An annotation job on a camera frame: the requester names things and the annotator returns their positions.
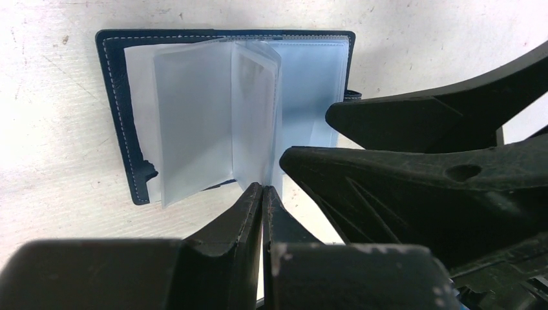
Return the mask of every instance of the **scratch on surface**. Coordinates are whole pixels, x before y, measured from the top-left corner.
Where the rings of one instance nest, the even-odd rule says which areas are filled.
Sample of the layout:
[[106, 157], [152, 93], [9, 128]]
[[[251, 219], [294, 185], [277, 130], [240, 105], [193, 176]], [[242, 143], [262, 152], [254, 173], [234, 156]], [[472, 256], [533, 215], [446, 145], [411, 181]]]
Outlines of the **scratch on surface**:
[[[85, 2], [64, 2], [61, 3], [62, 5], [85, 5], [86, 8], [89, 7], [90, 1]], [[105, 3], [103, 1], [92, 1], [91, 4], [93, 5], [104, 5]]]
[[[97, 150], [101, 145], [105, 144], [105, 142], [107, 142], [111, 137], [108, 137], [107, 139], [105, 139], [105, 141], [99, 143], [94, 150]], [[90, 150], [89, 152], [87, 152], [86, 154], [84, 154], [84, 156], [82, 156], [82, 159], [84, 160], [92, 151], [94, 150]]]
[[43, 171], [40, 171], [38, 169], [36, 169], [35, 167], [33, 167], [34, 171], [40, 173], [41, 175], [45, 176], [46, 174], [43, 172]]
[[82, 84], [78, 83], [75, 79], [72, 78], [72, 76], [70, 76], [70, 74], [66, 73], [61, 67], [57, 66], [56, 63], [54, 63], [51, 59], [49, 59], [48, 57], [42, 55], [42, 57], [44, 57], [49, 63], [51, 63], [52, 65], [54, 65], [57, 69], [59, 69], [62, 73], [66, 74], [68, 76], [68, 78], [73, 81], [75, 84], [77, 84], [80, 88], [82, 88], [86, 93], [88, 93], [90, 96], [92, 96], [95, 100], [99, 101], [99, 99], [97, 99], [96, 96], [93, 96], [92, 93], [90, 93], [84, 86], [82, 86]]

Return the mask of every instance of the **white stitching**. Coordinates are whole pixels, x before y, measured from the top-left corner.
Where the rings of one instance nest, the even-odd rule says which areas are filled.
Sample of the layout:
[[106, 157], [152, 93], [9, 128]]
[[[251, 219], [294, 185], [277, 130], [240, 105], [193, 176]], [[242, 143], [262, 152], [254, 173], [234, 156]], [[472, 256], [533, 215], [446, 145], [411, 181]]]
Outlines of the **white stitching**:
[[279, 42], [276, 42], [276, 44], [280, 44], [280, 45], [319, 45], [321, 47], [341, 47], [343, 46], [343, 44], [340, 44], [340, 43], [314, 43], [314, 42], [307, 42], [307, 43], [292, 43], [290, 41], [279, 41]]
[[135, 188], [135, 195], [140, 202], [146, 202], [139, 197], [139, 191], [137, 190], [137, 181], [135, 180], [135, 173], [133, 172], [133, 164], [131, 163], [131, 157], [129, 157], [129, 147], [127, 146], [127, 138], [125, 137], [125, 131], [123, 129], [123, 121], [121, 120], [120, 105], [118, 104], [118, 97], [114, 89], [114, 79], [112, 78], [111, 62], [109, 61], [109, 55], [107, 54], [107, 40], [103, 40], [103, 50], [105, 51], [105, 57], [107, 59], [107, 69], [109, 70], [109, 77], [111, 79], [112, 94], [114, 95], [114, 102], [116, 103], [116, 112], [118, 113], [118, 119], [120, 120], [120, 129], [125, 144], [125, 150], [127, 152], [127, 161], [129, 162], [129, 170], [131, 171], [131, 178], [133, 179], [133, 187]]
[[[279, 37], [279, 36], [282, 36], [282, 37], [333, 37], [333, 36], [318, 36], [318, 35], [315, 35], [315, 34], [304, 34], [304, 35], [300, 35], [300, 34], [282, 34], [282, 35], [278, 35], [278, 34], [263, 34], [263, 35], [253, 35], [253, 34], [248, 34], [248, 35], [242, 35], [242, 36], [181, 36], [181, 35], [178, 35], [178, 36], [147, 36], [147, 37], [107, 37], [103, 40], [103, 51], [105, 52], [105, 59], [107, 60], [107, 69], [109, 71], [109, 77], [111, 79], [111, 86], [112, 86], [112, 94], [114, 95], [114, 102], [116, 104], [116, 112], [118, 113], [118, 119], [120, 120], [120, 130], [121, 130], [121, 134], [122, 134], [122, 137], [123, 137], [123, 142], [125, 144], [125, 150], [127, 152], [127, 161], [129, 162], [129, 170], [131, 171], [131, 178], [133, 179], [133, 187], [135, 188], [135, 195], [137, 196], [137, 200], [140, 201], [140, 202], [146, 202], [146, 200], [144, 199], [141, 199], [139, 197], [139, 190], [137, 189], [137, 181], [135, 180], [135, 174], [134, 174], [134, 171], [133, 171], [133, 164], [131, 163], [131, 158], [129, 157], [129, 147], [127, 145], [127, 138], [125, 137], [125, 131], [123, 129], [123, 122], [121, 120], [121, 113], [120, 113], [120, 105], [118, 103], [118, 97], [116, 96], [116, 91], [114, 89], [114, 79], [112, 78], [112, 71], [111, 71], [111, 62], [109, 61], [109, 55], [107, 54], [107, 41], [108, 40], [119, 40], [119, 39], [165, 39], [165, 38], [181, 38], [181, 37]], [[350, 39], [350, 36], [346, 36], [348, 38], [348, 42], [349, 42], [349, 45], [348, 45], [348, 50], [349, 50], [349, 53], [350, 53], [350, 47], [352, 45], [352, 40]]]

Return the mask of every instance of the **dark blue leather wallet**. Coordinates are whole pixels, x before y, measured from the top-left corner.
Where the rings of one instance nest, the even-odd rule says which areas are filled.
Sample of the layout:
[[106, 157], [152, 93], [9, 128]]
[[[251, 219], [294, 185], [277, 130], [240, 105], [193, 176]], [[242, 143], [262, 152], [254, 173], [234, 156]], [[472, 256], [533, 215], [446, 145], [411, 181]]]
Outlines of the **dark blue leather wallet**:
[[317, 30], [97, 33], [131, 197], [169, 205], [235, 180], [281, 191], [292, 145], [334, 147], [355, 34]]

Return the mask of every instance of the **translucent page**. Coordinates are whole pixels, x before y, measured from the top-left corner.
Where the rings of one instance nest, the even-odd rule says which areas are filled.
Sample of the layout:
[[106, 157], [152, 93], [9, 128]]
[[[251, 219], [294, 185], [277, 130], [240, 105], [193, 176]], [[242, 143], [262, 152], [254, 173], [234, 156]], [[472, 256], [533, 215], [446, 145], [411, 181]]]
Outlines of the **translucent page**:
[[248, 44], [246, 47], [268, 59], [272, 59], [277, 65], [277, 81], [275, 86], [275, 103], [274, 103], [274, 137], [273, 137], [273, 160], [270, 167], [272, 167], [272, 177], [270, 183], [265, 185], [272, 185], [276, 188], [280, 197], [283, 192], [282, 175], [283, 170], [280, 168], [280, 157], [282, 157], [285, 149], [282, 148], [282, 58], [273, 48], [268, 45], [268, 42], [261, 42], [260, 44]]
[[154, 57], [164, 206], [231, 178], [232, 46], [196, 44]]
[[325, 122], [325, 113], [344, 99], [348, 40], [268, 41], [268, 45], [282, 58], [282, 148], [336, 146], [337, 133]]
[[235, 44], [232, 54], [232, 138], [234, 179], [242, 189], [271, 185], [274, 166], [279, 59], [265, 43]]
[[[154, 81], [154, 54], [166, 48], [181, 44], [140, 45], [124, 48], [125, 63], [127, 65], [127, 79], [131, 95], [131, 107], [135, 130], [143, 158], [156, 166], [159, 170], [161, 162], [160, 136], [158, 126], [158, 98], [156, 97]], [[162, 183], [160, 177], [147, 181], [147, 189], [151, 202], [162, 200]]]

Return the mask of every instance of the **dirty white surface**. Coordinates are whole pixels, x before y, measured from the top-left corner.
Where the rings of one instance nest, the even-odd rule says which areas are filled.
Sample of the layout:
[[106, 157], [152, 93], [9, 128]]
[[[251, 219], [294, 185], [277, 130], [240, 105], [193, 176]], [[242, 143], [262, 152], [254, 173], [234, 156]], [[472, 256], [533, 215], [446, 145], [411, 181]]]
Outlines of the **dirty white surface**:
[[[548, 39], [548, 2], [1, 1], [0, 266], [38, 238], [183, 238], [241, 193], [232, 184], [167, 209], [132, 204], [94, 45], [102, 28], [352, 30], [349, 86], [370, 98], [455, 83], [521, 56]], [[294, 217], [340, 241], [300, 189], [284, 189]]]

